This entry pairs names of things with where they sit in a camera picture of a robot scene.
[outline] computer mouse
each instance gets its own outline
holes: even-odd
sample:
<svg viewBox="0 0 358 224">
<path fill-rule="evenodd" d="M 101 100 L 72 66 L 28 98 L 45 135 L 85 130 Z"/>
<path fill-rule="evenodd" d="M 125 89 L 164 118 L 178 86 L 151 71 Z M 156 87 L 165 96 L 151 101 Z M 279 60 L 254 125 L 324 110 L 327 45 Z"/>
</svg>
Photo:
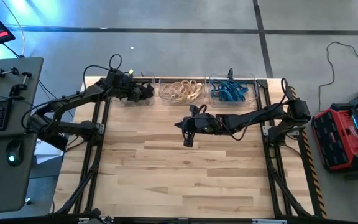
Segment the computer mouse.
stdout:
<svg viewBox="0 0 358 224">
<path fill-rule="evenodd" d="M 6 146 L 6 160 L 11 166 L 18 166 L 23 162 L 22 138 L 15 138 Z"/>
</svg>

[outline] wooden table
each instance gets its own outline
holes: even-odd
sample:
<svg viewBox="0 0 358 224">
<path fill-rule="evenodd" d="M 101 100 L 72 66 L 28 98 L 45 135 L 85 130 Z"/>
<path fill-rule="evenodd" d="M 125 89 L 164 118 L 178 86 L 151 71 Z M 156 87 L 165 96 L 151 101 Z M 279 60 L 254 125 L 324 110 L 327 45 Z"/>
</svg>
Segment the wooden table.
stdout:
<svg viewBox="0 0 358 224">
<path fill-rule="evenodd" d="M 99 78 L 87 77 L 86 85 Z M 269 79 L 268 85 L 272 103 L 279 102 L 280 80 Z M 273 218 L 260 126 L 250 126 L 240 142 L 196 134 L 194 147 L 187 148 L 173 124 L 190 115 L 189 106 L 165 106 L 157 93 L 152 106 L 111 104 L 93 208 L 115 217 Z M 77 108 L 74 122 L 91 120 L 93 108 L 92 103 Z M 207 112 L 256 109 L 253 102 L 237 108 L 208 106 Z M 294 140 L 287 138 L 287 144 L 298 149 Z M 78 185 L 84 153 L 82 145 L 65 154 L 54 196 L 57 209 Z M 288 188 L 314 214 L 302 159 L 285 147 L 281 154 Z M 278 195 L 283 210 L 281 191 Z"/>
</svg>

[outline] clear plastic container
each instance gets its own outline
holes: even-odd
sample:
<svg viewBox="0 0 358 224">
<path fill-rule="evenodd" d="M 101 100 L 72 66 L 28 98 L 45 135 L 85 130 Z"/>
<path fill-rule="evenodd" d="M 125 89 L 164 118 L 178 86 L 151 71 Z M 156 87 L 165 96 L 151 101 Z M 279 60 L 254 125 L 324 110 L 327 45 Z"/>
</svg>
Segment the clear plastic container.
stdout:
<svg viewBox="0 0 358 224">
<path fill-rule="evenodd" d="M 167 106 L 201 105 L 207 95 L 206 77 L 160 77 L 158 94 Z"/>
<path fill-rule="evenodd" d="M 154 90 L 153 90 L 153 96 L 144 100 L 139 100 L 138 102 L 128 100 L 127 98 L 115 98 L 112 97 L 111 101 L 116 106 L 152 106 L 155 103 L 155 77 L 153 73 L 146 73 L 143 74 L 133 74 L 133 79 L 136 81 L 137 84 L 142 85 L 146 87 L 148 84 L 150 84 Z"/>
<path fill-rule="evenodd" d="M 235 101 L 229 101 L 224 95 L 216 91 L 219 88 L 219 84 L 228 81 L 233 81 L 240 87 L 248 88 L 248 91 L 246 91 L 241 96 L 235 97 Z M 228 106 L 249 106 L 259 97 L 257 85 L 256 77 L 252 73 L 233 75 L 232 78 L 229 78 L 227 75 L 212 74 L 209 76 L 208 90 L 208 95 L 211 98 L 211 106 L 216 108 Z"/>
</svg>

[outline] tan rubber band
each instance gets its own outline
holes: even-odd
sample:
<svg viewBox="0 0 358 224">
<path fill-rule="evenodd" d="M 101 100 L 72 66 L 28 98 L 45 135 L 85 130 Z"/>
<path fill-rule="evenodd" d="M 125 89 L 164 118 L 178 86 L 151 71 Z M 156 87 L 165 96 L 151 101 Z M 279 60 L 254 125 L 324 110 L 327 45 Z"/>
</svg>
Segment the tan rubber band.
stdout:
<svg viewBox="0 0 358 224">
<path fill-rule="evenodd" d="M 162 92 L 170 95 L 171 100 L 193 102 L 200 95 L 202 88 L 203 84 L 197 83 L 196 80 L 183 80 L 181 82 L 165 84 Z"/>
</svg>

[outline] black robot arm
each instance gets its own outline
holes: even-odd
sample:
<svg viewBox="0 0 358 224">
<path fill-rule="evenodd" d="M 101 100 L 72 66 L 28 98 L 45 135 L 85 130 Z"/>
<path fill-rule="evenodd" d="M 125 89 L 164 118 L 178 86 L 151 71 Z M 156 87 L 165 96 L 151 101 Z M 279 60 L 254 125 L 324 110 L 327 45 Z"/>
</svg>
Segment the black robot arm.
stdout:
<svg viewBox="0 0 358 224">
<path fill-rule="evenodd" d="M 287 112 L 283 105 L 288 105 Z M 184 146 L 193 147 L 193 139 L 196 133 L 231 135 L 257 124 L 271 119 L 280 119 L 282 122 L 275 127 L 271 127 L 269 140 L 274 141 L 279 137 L 285 137 L 285 133 L 291 131 L 295 126 L 306 124 L 310 119 L 309 109 L 305 101 L 294 99 L 285 103 L 275 103 L 262 110 L 250 113 L 237 114 L 217 114 L 216 117 L 206 113 L 206 105 L 198 108 L 190 106 L 191 117 L 184 117 L 183 121 L 176 123 L 175 126 L 182 129 Z"/>
<path fill-rule="evenodd" d="M 101 78 L 85 91 L 77 92 L 71 96 L 46 102 L 29 119 L 27 129 L 38 134 L 38 138 L 65 150 L 67 140 L 61 134 L 75 134 L 81 136 L 91 144 L 97 144 L 101 140 L 104 127 L 91 121 L 83 121 L 79 124 L 61 121 L 64 112 L 78 106 L 104 101 L 106 98 L 127 98 L 129 101 L 139 101 L 153 96 L 153 87 L 149 83 L 138 85 L 131 75 L 126 75 L 120 70 L 110 70 L 106 78 Z M 52 118 L 46 117 L 46 113 L 53 113 Z"/>
</svg>

